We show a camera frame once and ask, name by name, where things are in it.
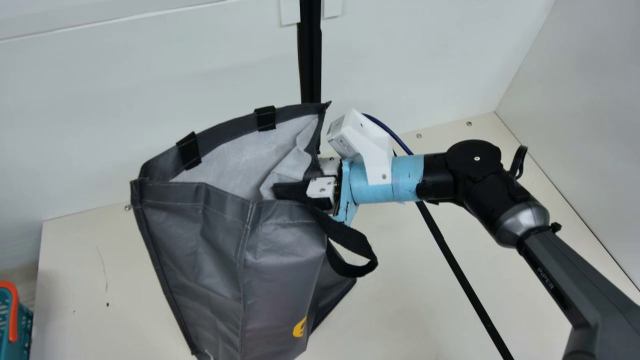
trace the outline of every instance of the yellow logo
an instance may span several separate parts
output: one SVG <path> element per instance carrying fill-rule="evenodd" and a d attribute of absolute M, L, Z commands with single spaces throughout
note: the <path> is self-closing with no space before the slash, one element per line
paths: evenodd
<path fill-rule="evenodd" d="M 295 336 L 297 338 L 301 338 L 305 334 L 305 324 L 306 324 L 306 322 L 307 322 L 307 317 L 305 316 L 305 318 L 302 319 L 302 321 L 299 322 L 293 328 L 293 336 Z"/>

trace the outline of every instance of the bag handle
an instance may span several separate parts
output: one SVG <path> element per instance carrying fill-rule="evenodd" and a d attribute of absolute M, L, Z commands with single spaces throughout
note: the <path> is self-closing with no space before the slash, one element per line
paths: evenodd
<path fill-rule="evenodd" d="M 333 244 L 327 240 L 326 257 L 329 265 L 338 275 L 362 277 L 375 270 L 378 266 L 378 257 L 373 252 L 366 235 L 342 222 L 334 220 L 324 211 L 316 208 L 312 200 L 307 196 L 308 186 L 308 180 L 299 183 L 278 183 L 273 185 L 273 193 L 278 199 L 296 200 L 304 203 L 311 216 L 331 240 L 354 254 L 369 260 L 365 265 L 349 264 L 338 254 Z"/>

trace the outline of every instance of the white fabric lining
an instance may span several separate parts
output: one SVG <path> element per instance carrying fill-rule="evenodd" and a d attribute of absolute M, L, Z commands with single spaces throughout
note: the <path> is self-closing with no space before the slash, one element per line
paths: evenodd
<path fill-rule="evenodd" d="M 208 183 L 249 200 L 274 199 L 274 183 L 303 179 L 311 164 L 305 148 L 317 123 L 317 115 L 306 115 L 277 124 L 275 130 L 255 131 L 231 140 L 171 181 Z"/>

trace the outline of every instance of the white wall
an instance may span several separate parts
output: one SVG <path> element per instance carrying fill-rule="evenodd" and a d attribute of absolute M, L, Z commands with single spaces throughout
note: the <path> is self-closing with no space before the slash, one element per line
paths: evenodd
<path fill-rule="evenodd" d="M 493 111 L 552 1 L 345 0 L 323 21 L 327 119 L 356 107 L 403 132 Z M 37 259 L 41 221 L 126 201 L 191 130 L 298 102 L 296 43 L 277 0 L 0 40 L 0 268 Z"/>
<path fill-rule="evenodd" d="M 329 119 L 355 107 L 398 133 L 489 113 L 554 0 L 344 0 L 323 27 Z"/>
<path fill-rule="evenodd" d="M 223 0 L 3 0 L 0 40 Z"/>
<path fill-rule="evenodd" d="M 636 285 L 639 34 L 636 0 L 557 0 L 497 110 Z"/>
<path fill-rule="evenodd" d="M 126 201 L 190 131 L 300 101 L 295 26 L 243 0 L 0 42 L 0 268 L 41 221 Z"/>

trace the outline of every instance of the white table surface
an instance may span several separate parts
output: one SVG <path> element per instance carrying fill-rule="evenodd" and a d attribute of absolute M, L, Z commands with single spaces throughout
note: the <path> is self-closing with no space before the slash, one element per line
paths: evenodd
<path fill-rule="evenodd" d="M 488 140 L 502 149 L 506 166 L 519 145 L 493 113 L 402 137 L 416 154 Z M 640 292 L 531 158 L 521 182 L 563 225 L 560 237 L 640 302 Z M 33 360 L 193 358 L 125 205 L 44 223 Z M 496 245 L 463 209 L 429 208 L 514 358 L 562 358 L 570 325 L 525 261 Z M 299 359 L 500 358 L 413 204 L 361 206 L 353 226 L 368 235 L 380 265 L 313 333 Z"/>

